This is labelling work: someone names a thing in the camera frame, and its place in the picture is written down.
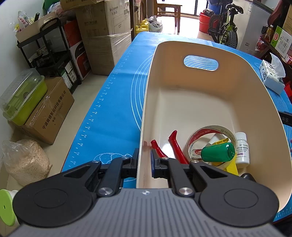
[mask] gray ribbed surface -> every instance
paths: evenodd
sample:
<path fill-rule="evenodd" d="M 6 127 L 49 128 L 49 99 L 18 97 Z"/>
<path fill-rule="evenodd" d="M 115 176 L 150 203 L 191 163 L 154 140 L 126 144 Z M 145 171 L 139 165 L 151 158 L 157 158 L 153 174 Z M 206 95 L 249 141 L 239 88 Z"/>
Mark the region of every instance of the gray ribbed surface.
<path fill-rule="evenodd" d="M 207 217 L 190 198 L 171 189 L 122 189 L 101 198 L 83 219 L 59 228 L 41 229 L 23 225 L 11 237 L 276 237 L 271 225 L 237 229 Z"/>

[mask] red and white box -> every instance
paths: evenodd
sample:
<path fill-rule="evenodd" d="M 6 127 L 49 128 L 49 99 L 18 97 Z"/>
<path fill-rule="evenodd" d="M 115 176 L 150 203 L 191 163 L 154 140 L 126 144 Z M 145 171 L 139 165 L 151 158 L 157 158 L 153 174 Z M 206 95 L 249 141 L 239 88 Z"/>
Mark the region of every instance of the red and white box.
<path fill-rule="evenodd" d="M 82 42 L 77 20 L 73 20 L 64 25 L 64 31 L 70 47 L 71 55 L 83 81 L 90 72 L 90 64 Z"/>

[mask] roll of tape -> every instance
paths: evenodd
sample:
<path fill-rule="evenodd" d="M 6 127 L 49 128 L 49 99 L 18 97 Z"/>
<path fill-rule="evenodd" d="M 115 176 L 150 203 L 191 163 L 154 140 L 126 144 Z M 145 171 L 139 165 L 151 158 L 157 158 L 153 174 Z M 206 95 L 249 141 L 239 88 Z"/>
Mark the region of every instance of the roll of tape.
<path fill-rule="evenodd" d="M 196 142 L 196 140 L 198 140 L 200 137 L 202 137 L 206 134 L 210 134 L 210 133 L 221 133 L 221 134 L 225 135 L 226 137 L 228 137 L 231 140 L 231 143 L 233 144 L 234 148 L 236 149 L 237 140 L 236 140 L 235 136 L 233 135 L 233 133 L 230 132 L 227 128 L 222 127 L 222 126 L 218 126 L 218 125 L 206 126 L 206 127 L 200 128 L 199 130 L 194 132 L 187 141 L 187 153 L 188 153 L 187 159 L 190 162 L 192 160 L 201 159 L 201 150 L 202 149 L 193 149 L 193 145 Z M 230 163 L 231 163 L 231 161 L 223 162 L 222 164 L 217 165 L 215 167 L 223 170 Z"/>

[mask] beige plastic bin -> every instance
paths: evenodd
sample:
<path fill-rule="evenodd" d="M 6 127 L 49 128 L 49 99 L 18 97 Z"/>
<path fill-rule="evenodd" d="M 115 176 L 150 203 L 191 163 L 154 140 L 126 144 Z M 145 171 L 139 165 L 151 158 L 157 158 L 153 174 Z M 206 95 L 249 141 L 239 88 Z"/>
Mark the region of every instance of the beige plastic bin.
<path fill-rule="evenodd" d="M 215 59 L 215 71 L 190 68 L 184 58 L 196 55 Z M 240 56 L 212 46 L 167 41 L 152 59 L 145 92 L 141 127 L 137 188 L 167 188 L 165 179 L 151 177 L 150 141 L 174 158 L 168 137 L 186 153 L 190 135 L 208 125 L 245 132 L 250 149 L 246 170 L 258 183 L 275 192 L 279 210 L 292 190 L 291 156 L 277 109 L 253 68 Z M 202 137 L 202 147 L 209 138 Z"/>

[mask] transparent bag of grain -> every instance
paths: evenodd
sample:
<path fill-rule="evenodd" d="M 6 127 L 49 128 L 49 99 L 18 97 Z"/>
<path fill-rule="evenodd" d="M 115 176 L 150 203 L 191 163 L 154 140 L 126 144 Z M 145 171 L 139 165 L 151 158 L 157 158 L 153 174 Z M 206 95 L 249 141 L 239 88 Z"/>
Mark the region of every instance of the transparent bag of grain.
<path fill-rule="evenodd" d="M 23 186 L 44 179 L 52 167 L 46 153 L 34 140 L 3 141 L 2 150 L 7 172 Z"/>

